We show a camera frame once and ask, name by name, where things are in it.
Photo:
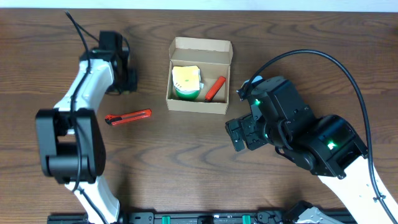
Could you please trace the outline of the green tape roll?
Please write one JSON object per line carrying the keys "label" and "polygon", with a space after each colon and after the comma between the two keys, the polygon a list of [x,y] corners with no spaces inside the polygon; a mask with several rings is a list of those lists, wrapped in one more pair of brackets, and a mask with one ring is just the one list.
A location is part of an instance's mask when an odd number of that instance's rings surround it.
{"label": "green tape roll", "polygon": [[185,100],[185,101],[193,101],[195,100],[201,90],[179,90],[178,88],[175,89],[176,96],[179,100]]}

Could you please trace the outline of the yellow sticky note pad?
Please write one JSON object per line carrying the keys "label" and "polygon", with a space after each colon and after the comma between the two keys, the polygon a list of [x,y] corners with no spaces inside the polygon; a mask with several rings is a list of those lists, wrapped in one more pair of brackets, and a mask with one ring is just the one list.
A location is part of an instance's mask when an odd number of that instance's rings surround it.
{"label": "yellow sticky note pad", "polygon": [[178,91],[198,91],[204,84],[201,82],[200,69],[197,66],[175,66],[172,69],[172,80]]}

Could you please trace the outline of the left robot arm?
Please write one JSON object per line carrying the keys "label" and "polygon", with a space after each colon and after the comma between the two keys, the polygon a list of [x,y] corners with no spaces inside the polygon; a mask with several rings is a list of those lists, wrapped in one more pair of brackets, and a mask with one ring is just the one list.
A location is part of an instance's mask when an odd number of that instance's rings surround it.
{"label": "left robot arm", "polygon": [[88,223],[127,223],[129,218],[103,176],[106,149],[96,118],[104,95],[136,91],[129,56],[129,44],[120,33],[100,32],[98,46],[80,57],[67,94],[35,116],[42,172],[77,197]]}

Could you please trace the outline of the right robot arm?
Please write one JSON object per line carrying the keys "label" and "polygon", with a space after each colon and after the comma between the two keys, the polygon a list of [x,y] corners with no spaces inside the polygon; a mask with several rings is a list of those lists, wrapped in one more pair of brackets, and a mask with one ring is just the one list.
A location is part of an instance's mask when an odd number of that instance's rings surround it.
{"label": "right robot arm", "polygon": [[369,169],[368,147],[347,120],[335,114],[317,118],[284,77],[256,77],[250,87],[251,112],[225,126],[236,151],[273,145],[278,154],[317,176],[357,223],[391,223],[371,177],[394,217],[397,202],[377,171]]}

